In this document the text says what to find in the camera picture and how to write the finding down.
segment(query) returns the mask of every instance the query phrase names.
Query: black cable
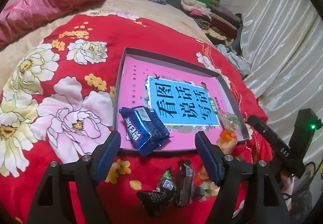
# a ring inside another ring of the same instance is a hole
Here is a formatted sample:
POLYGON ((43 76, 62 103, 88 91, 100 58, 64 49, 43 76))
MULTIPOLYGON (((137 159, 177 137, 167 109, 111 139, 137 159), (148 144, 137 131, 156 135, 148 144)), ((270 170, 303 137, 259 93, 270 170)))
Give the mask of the black cable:
POLYGON ((314 166, 314 173, 313 173, 313 176, 305 183, 305 185, 303 185, 300 189, 298 189, 295 193, 293 193, 292 195, 289 195, 289 194, 287 194, 287 193, 283 193, 283 195, 285 195, 285 196, 287 196, 287 198, 285 199, 285 201, 286 200, 288 200, 288 199, 291 199, 291 198, 293 198, 293 197, 295 197, 295 196, 297 196, 297 195, 299 195, 299 194, 301 194, 301 193, 303 193, 309 186, 310 186, 310 184, 312 183, 312 181, 313 181, 313 179, 314 179, 314 177, 315 177, 315 175, 316 175, 316 173, 319 171, 319 169, 320 169, 320 167, 322 166, 322 164, 323 164, 323 158, 322 158, 322 160, 321 160, 321 163, 319 164, 319 166, 316 168, 316 165, 315 165, 315 163, 314 162, 309 162, 309 163, 307 163, 306 164, 306 166, 309 166, 309 165, 313 165, 314 166))

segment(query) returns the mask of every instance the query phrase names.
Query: curtain fold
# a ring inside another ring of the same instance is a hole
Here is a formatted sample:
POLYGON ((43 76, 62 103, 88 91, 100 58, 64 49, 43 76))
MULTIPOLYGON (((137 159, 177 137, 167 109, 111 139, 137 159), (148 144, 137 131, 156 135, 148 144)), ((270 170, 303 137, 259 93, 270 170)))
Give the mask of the curtain fold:
MULTIPOLYGON (((310 0, 255 0, 243 24, 243 57, 252 64, 244 82, 288 143, 298 110, 312 108, 323 118, 323 22, 310 0)), ((323 129, 305 160, 322 149, 323 129)))

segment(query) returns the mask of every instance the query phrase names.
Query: green label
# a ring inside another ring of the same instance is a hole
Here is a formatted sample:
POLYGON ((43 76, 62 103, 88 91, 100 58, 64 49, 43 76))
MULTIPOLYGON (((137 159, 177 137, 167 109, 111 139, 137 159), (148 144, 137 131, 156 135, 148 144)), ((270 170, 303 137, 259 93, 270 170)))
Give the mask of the green label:
POLYGON ((210 102, 210 105, 211 105, 211 108, 212 108, 213 113, 217 115, 218 114, 218 110, 216 109, 216 105, 214 103, 214 100, 211 97, 209 97, 209 102, 210 102))

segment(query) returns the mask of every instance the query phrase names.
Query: pink flower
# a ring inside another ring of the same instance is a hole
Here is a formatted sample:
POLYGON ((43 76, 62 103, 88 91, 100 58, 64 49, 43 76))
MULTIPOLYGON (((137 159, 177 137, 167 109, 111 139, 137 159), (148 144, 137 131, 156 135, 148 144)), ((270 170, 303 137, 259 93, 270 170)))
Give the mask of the pink flower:
POLYGON ((63 163, 91 154, 105 142, 112 126, 112 101, 107 92, 91 91, 83 99, 82 86, 75 77, 62 78, 54 85, 56 94, 43 99, 37 108, 39 118, 31 125, 38 140, 49 144, 63 163))

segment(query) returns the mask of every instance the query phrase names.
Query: flower center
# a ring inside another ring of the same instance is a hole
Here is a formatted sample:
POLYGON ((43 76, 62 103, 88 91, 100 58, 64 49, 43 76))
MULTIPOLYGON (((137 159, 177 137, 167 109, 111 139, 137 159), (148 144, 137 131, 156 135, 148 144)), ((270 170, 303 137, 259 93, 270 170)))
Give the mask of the flower center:
POLYGON ((77 121, 76 123, 72 124, 73 128, 76 130, 83 130, 83 121, 77 121))
POLYGON ((13 126, 0 126, 0 140, 8 140, 16 132, 13 126))
POLYGON ((26 70, 30 69, 31 66, 33 65, 33 62, 29 59, 23 61, 20 65, 20 72, 23 73, 26 70))

